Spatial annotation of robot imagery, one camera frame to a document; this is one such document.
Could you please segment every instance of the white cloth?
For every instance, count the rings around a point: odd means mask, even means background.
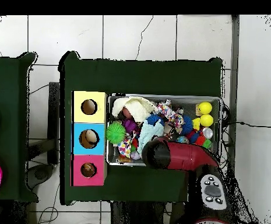
[[[143,97],[129,96],[115,100],[112,107],[113,116],[117,117],[123,107],[128,109],[135,122],[143,122],[146,118],[150,117],[152,111],[158,111],[157,106],[149,100]]]

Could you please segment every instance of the button panel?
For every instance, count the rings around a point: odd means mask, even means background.
[[[222,182],[212,174],[207,174],[200,181],[202,200],[206,207],[214,210],[226,209]]]

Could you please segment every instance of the pink box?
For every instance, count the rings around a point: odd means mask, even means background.
[[[104,155],[73,155],[73,186],[103,186],[107,174],[107,164]],[[85,163],[92,163],[96,167],[93,177],[85,177],[81,168]]]

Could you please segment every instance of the blue fabric toy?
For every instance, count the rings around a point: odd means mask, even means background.
[[[160,124],[164,126],[164,121],[162,118],[160,118],[160,116],[152,114],[150,117],[147,118],[147,123],[150,125],[155,125],[155,123],[158,121],[160,121]]]
[[[182,136],[188,134],[193,129],[193,123],[192,123],[191,117],[184,115],[183,119],[184,119],[184,124],[182,126],[182,132],[180,133]]]
[[[147,144],[147,142],[151,141],[153,136],[162,136],[164,127],[160,124],[161,120],[158,120],[154,125],[150,125],[147,123],[147,120],[143,122],[142,130],[138,139],[138,154],[142,157],[143,147]]]

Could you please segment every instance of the metal tray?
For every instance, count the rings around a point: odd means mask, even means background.
[[[190,116],[192,119],[196,118],[195,115],[195,106],[201,102],[210,102],[212,105],[211,116],[214,119],[214,123],[210,126],[213,131],[213,137],[211,138],[212,147],[211,152],[220,155],[221,154],[221,125],[222,125],[222,106],[223,101],[219,97],[208,97],[208,96],[172,96],[172,95],[153,95],[153,94],[111,94],[108,96],[107,100],[107,109],[109,122],[107,126],[109,126],[114,120],[115,117],[111,114],[112,107],[114,101],[121,97],[128,96],[139,96],[145,99],[154,101],[156,103],[164,101],[165,99],[170,99],[172,105],[178,105],[183,107],[184,114]],[[119,166],[145,166],[142,159],[140,160],[132,160],[130,163],[119,163],[117,161],[119,153],[117,147],[113,147],[113,145],[107,141],[106,146],[106,161],[110,165],[119,165]]]

